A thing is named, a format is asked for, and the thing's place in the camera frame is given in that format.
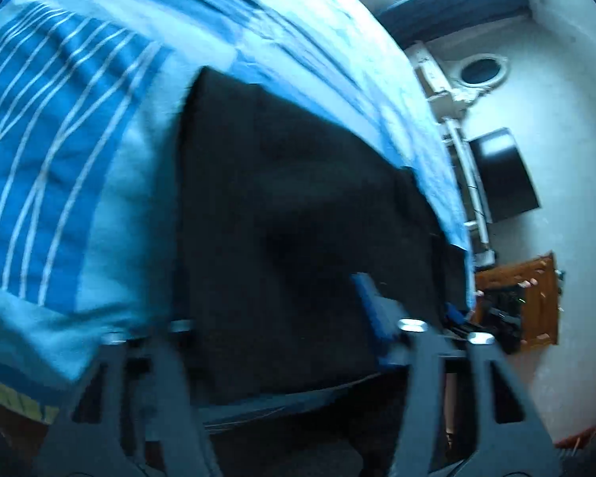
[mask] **floor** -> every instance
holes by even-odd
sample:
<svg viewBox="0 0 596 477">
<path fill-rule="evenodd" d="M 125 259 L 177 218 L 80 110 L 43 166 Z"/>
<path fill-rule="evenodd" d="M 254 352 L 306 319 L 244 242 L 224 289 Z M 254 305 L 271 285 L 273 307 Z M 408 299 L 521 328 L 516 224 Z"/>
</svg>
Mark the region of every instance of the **floor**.
<svg viewBox="0 0 596 477">
<path fill-rule="evenodd" d="M 552 250 L 567 273 L 560 344 L 512 360 L 561 440 L 596 425 L 596 84 L 563 43 L 527 19 L 430 48 L 443 60 L 482 52 L 510 59 L 507 81 L 474 104 L 463 127 L 468 136 L 509 127 L 542 204 L 491 227 L 499 261 Z"/>
</svg>

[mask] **striped fabric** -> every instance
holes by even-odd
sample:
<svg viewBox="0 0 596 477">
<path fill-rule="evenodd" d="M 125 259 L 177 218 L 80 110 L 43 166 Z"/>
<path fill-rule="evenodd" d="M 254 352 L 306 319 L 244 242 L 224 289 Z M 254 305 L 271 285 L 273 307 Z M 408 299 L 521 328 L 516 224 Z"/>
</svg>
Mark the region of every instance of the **striped fabric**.
<svg viewBox="0 0 596 477">
<path fill-rule="evenodd" d="M 2 27 L 0 288 L 73 309 L 106 169 L 167 53 L 133 31 L 43 4 Z M 49 186 L 49 177 L 62 183 Z"/>
</svg>

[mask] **wooden cabinet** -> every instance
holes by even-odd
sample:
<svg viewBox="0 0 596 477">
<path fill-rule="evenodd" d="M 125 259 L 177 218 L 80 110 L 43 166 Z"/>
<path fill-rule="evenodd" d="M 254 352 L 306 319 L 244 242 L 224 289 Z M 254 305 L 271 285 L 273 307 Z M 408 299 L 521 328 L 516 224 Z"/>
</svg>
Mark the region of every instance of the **wooden cabinet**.
<svg viewBox="0 0 596 477">
<path fill-rule="evenodd" d="M 496 267 L 475 275 L 477 290 L 494 289 L 535 281 L 525 292 L 521 324 L 523 338 L 521 351 L 559 342 L 559 280 L 556 274 L 554 254 L 516 265 Z M 479 303 L 475 309 L 474 322 L 481 318 Z"/>
</svg>

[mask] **black cloth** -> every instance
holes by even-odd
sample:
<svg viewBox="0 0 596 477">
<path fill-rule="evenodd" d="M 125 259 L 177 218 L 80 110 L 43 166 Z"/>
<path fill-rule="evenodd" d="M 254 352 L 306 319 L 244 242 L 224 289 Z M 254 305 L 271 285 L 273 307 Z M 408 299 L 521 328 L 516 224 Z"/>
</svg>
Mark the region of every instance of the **black cloth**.
<svg viewBox="0 0 596 477">
<path fill-rule="evenodd" d="M 204 68 L 181 117 L 180 249 L 217 403 L 379 370 L 351 280 L 440 328 L 462 251 L 413 173 L 344 128 Z"/>
<path fill-rule="evenodd" d="M 224 477 L 385 477 L 393 463 L 407 381 L 405 369 L 381 374 L 317 411 L 249 422 L 214 435 L 221 472 Z M 441 422 L 430 471 L 446 466 L 447 454 Z"/>
</svg>

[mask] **blue bedsheet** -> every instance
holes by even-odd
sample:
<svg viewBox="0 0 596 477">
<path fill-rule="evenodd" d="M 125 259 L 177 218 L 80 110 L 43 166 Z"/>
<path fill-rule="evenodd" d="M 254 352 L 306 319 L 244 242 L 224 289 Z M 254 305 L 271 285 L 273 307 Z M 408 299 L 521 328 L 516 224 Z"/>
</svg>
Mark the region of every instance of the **blue bedsheet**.
<svg viewBox="0 0 596 477">
<path fill-rule="evenodd" d="M 103 333 L 141 331 L 167 313 L 177 116 L 205 65 L 262 84 L 412 166 L 450 242 L 469 249 L 420 85 L 357 0 L 4 0 L 7 407 L 51 422 Z"/>
</svg>

